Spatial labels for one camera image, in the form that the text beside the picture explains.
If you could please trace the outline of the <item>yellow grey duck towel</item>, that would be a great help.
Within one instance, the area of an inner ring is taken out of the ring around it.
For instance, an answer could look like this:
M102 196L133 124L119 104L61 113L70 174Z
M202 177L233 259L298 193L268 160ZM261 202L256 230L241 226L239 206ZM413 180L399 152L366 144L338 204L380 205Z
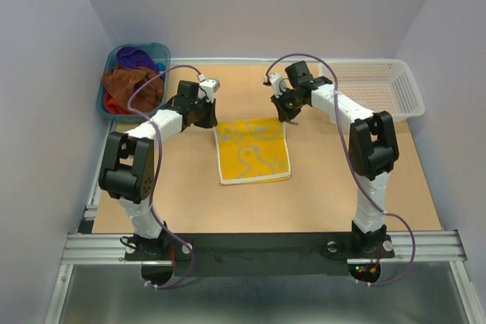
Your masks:
M214 134L222 185L269 183L291 177L286 126L277 118L220 122Z

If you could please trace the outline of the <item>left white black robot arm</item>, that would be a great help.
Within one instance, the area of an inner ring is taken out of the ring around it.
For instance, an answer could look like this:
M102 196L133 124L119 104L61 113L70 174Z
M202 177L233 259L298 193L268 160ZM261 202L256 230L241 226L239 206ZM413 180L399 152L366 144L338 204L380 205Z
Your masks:
M168 138L191 125L217 126L215 94L218 80L182 80L177 93L149 118L128 132L110 133L99 170L99 187L117 200L131 221L134 233L121 242L129 254L142 253L154 259L168 253L169 239L163 223L153 214L153 192L161 161L161 148Z

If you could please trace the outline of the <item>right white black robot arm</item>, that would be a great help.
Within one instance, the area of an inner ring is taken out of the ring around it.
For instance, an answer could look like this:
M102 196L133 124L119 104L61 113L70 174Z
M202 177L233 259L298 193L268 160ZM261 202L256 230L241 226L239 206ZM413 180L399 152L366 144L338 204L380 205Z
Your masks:
M354 179L357 208L352 220L350 250L366 256L385 240L384 217L387 183L399 158L393 117L389 112L374 112L339 91L339 79L315 77L305 61L289 65L284 74L267 70L264 85L278 119L291 122L308 105L334 119Z

